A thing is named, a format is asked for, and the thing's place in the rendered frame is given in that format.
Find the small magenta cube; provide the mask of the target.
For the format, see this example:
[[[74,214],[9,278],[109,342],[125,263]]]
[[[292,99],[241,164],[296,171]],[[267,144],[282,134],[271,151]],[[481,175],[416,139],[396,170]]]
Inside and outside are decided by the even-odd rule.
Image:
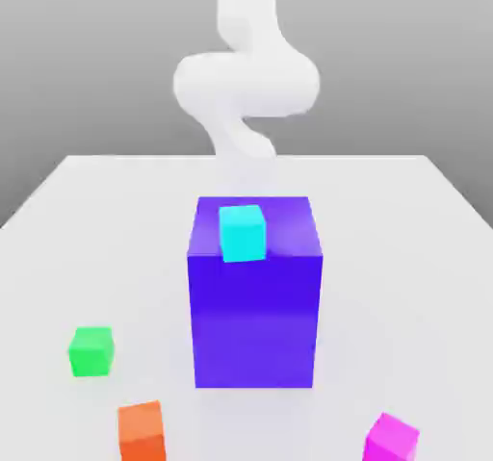
[[[370,429],[362,461],[415,461],[420,430],[387,413]]]

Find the small orange cube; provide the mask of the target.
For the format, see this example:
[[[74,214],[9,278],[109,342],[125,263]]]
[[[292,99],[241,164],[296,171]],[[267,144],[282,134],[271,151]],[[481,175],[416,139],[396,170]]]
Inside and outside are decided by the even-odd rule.
[[[117,409],[121,461],[167,461],[159,400]]]

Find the small green cube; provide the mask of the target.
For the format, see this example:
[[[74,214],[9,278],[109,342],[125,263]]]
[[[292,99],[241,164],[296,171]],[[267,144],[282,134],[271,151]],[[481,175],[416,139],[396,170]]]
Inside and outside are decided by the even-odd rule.
[[[68,347],[68,356],[74,376],[107,376],[115,357],[112,328],[77,327]]]

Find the large purple box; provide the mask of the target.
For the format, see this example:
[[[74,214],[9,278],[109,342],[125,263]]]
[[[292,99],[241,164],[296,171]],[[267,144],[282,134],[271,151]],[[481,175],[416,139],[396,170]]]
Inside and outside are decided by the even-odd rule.
[[[219,209],[235,205],[261,208],[265,259],[222,259]],[[307,197],[201,196],[187,253],[196,387],[311,387],[323,260]]]

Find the small cyan cube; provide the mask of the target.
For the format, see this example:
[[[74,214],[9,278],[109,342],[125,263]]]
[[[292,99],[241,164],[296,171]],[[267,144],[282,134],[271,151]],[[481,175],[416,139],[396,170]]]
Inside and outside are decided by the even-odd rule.
[[[219,208],[220,245],[225,263],[261,261],[267,255],[267,223],[258,205]]]

